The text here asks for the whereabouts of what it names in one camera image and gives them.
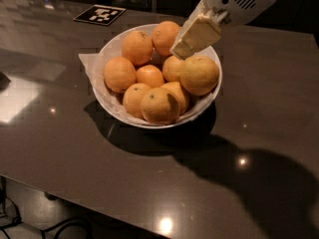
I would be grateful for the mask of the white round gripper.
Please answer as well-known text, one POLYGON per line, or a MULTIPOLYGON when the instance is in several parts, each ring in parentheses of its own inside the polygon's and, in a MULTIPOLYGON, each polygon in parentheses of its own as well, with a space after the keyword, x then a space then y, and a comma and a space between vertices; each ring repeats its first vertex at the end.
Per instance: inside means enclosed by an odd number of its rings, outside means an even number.
POLYGON ((219 26, 249 23, 276 1, 200 0, 181 27, 170 52, 185 60, 216 43, 221 38, 219 26))

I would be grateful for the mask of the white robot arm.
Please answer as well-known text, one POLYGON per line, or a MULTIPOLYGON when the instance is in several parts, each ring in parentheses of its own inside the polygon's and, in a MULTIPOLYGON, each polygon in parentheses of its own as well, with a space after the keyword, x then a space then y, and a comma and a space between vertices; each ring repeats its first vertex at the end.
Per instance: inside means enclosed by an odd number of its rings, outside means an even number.
POLYGON ((200 0, 178 32, 170 52, 180 59, 221 38, 223 27, 251 22, 277 0, 200 0))

